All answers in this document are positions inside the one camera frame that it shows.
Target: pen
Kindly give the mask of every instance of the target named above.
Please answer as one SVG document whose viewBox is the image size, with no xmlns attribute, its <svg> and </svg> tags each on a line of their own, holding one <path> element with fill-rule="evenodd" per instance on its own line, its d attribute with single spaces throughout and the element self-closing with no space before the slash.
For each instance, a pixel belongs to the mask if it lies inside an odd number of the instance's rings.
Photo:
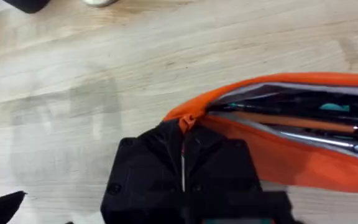
<svg viewBox="0 0 358 224">
<path fill-rule="evenodd" d="M 321 138 L 321 137 L 309 136 L 309 135 L 305 135 L 305 134 L 290 133 L 290 132 L 286 132 L 286 131 L 280 131 L 280 133 L 284 134 L 286 136 L 293 137 L 293 138 L 304 139 L 304 140 L 308 140 L 308 141 L 315 141 L 315 142 L 320 142 L 320 143 L 326 143 L 326 144 L 330 144 L 333 146 L 343 147 L 343 148 L 352 150 L 354 152 L 358 152 L 358 142 L 344 141 L 344 140 L 333 139 L 333 138 Z"/>
</svg>

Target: wooden table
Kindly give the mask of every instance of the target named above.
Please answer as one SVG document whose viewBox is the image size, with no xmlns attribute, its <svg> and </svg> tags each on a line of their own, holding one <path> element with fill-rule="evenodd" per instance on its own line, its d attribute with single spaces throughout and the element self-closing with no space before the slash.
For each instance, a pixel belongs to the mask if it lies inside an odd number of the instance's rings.
<svg viewBox="0 0 358 224">
<path fill-rule="evenodd" d="M 0 1 L 0 195 L 12 223 L 102 223 L 118 141 L 204 91 L 277 72 L 358 72 L 358 1 Z M 358 194 L 286 188 L 306 223 L 358 223 Z"/>
</svg>

